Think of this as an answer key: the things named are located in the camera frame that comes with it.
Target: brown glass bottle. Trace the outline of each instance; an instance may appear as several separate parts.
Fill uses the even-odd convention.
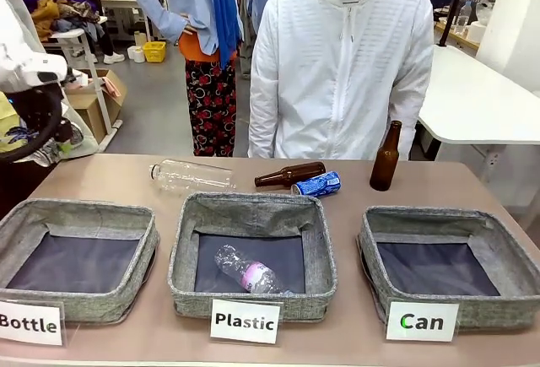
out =
[[[323,175],[327,172],[322,162],[306,163],[305,165],[296,165],[283,167],[280,171],[269,175],[262,175],[255,178],[255,186],[286,186],[291,187],[294,183],[305,181],[316,175]]]
[[[400,121],[392,121],[386,135],[385,142],[377,152],[377,159],[371,172],[370,186],[379,192],[385,192],[390,188],[394,171],[396,171],[399,152],[399,134],[402,130]]]

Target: paper sign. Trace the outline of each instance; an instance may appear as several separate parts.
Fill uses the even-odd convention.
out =
[[[459,304],[392,302],[386,339],[451,342]]]
[[[280,311],[276,305],[213,300],[210,336],[275,344]]]
[[[0,337],[62,346],[60,308],[0,301]]]

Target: yellow plastic crate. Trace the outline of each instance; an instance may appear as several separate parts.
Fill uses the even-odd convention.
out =
[[[164,42],[147,42],[143,46],[143,51],[147,62],[162,63],[165,60]]]

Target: blue scarf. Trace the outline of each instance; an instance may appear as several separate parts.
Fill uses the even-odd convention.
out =
[[[235,0],[213,0],[219,41],[219,65],[225,69],[227,62],[241,41],[238,10]]]

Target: white hooded jacket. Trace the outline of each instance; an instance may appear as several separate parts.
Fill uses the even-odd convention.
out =
[[[408,159],[433,58],[429,0],[268,0],[251,67],[250,157]]]

